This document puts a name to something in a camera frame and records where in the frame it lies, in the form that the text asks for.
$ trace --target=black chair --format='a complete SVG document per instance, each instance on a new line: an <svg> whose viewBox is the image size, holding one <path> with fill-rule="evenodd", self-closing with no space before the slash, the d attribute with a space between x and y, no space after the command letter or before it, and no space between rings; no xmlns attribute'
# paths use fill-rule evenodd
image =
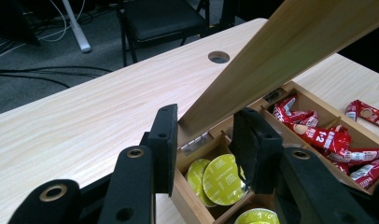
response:
<svg viewBox="0 0 379 224"><path fill-rule="evenodd" d="M205 18L199 12L205 10ZM135 48L167 43L193 35L205 35L209 26L209 0L193 8L185 0L119 0L123 65L127 65L126 39L133 63Z"/></svg>

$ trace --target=wooden desk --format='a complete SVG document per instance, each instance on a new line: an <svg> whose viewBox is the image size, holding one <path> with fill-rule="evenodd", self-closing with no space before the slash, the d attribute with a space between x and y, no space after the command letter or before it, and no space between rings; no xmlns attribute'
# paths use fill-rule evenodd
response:
<svg viewBox="0 0 379 224"><path fill-rule="evenodd" d="M235 57L264 23L247 22L1 114L0 223L51 179L84 187L111 173L160 107L176 103L181 117L224 69L227 63L210 62L209 52ZM379 108L379 75L339 55L294 80L340 110L357 98ZM376 126L358 123L379 135ZM158 196L157 211L159 223L184 223L165 195Z"/></svg>

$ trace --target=wooden plank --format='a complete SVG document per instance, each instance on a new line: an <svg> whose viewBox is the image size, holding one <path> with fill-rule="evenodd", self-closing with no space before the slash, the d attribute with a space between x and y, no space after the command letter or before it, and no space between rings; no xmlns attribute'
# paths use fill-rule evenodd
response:
<svg viewBox="0 0 379 224"><path fill-rule="evenodd" d="M178 144L378 26L379 1L285 1L181 118Z"/></svg>

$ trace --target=yellow-green capsule lid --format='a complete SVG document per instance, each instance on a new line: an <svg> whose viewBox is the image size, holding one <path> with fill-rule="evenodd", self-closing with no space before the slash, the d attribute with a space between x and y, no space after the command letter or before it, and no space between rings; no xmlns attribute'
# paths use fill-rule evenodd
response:
<svg viewBox="0 0 379 224"><path fill-rule="evenodd" d="M240 215L234 224L280 224L277 214L264 208L254 208Z"/></svg>
<svg viewBox="0 0 379 224"><path fill-rule="evenodd" d="M232 154L215 158L204 171L204 192L213 203L219 205L237 203L246 194L244 186L238 176L238 168Z"/></svg>
<svg viewBox="0 0 379 224"><path fill-rule="evenodd" d="M207 198L206 194L204 193L204 187L203 187L203 177L204 177L204 170L206 169L207 165L210 163L210 160L206 159L199 159L194 161L187 172L187 181L189 182L190 187L195 191L195 194L199 197L201 202L207 206L212 207L216 206L215 203L210 201L209 198Z"/></svg>

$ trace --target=metal grommet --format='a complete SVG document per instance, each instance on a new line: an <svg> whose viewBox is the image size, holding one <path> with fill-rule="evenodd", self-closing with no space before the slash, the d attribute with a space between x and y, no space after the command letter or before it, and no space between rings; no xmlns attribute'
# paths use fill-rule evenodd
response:
<svg viewBox="0 0 379 224"><path fill-rule="evenodd" d="M49 186L44 191L41 192L39 199L41 202L52 202L58 200L64 196L67 192L67 186L64 184L56 184L53 186Z"/></svg>
<svg viewBox="0 0 379 224"><path fill-rule="evenodd" d="M299 150L293 150L291 155L300 160L309 160L311 158L308 153Z"/></svg>
<svg viewBox="0 0 379 224"><path fill-rule="evenodd" d="M144 155L144 150L140 148L134 148L126 153L129 158L139 158Z"/></svg>

